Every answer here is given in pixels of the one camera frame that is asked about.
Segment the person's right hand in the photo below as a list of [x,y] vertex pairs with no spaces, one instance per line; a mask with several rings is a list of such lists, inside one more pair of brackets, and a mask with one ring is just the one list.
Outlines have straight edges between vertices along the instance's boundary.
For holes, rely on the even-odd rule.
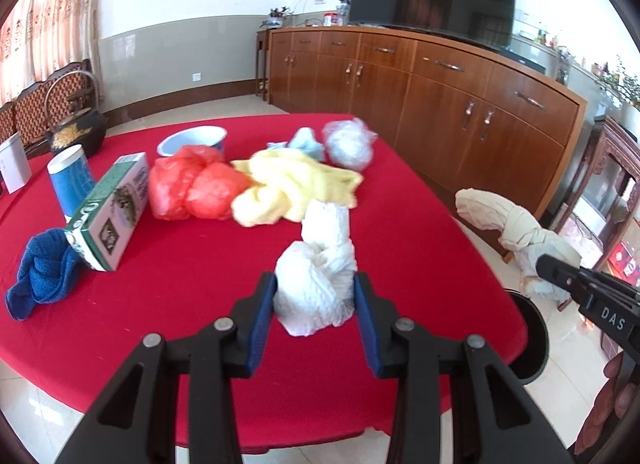
[[615,392],[624,356],[625,353],[620,352],[604,367],[603,373],[608,381],[594,399],[593,407],[582,425],[573,449],[570,450],[574,455],[583,454],[598,441],[603,432],[604,424],[612,413],[617,418],[623,418],[629,409],[638,386],[634,383],[628,383],[620,392]]

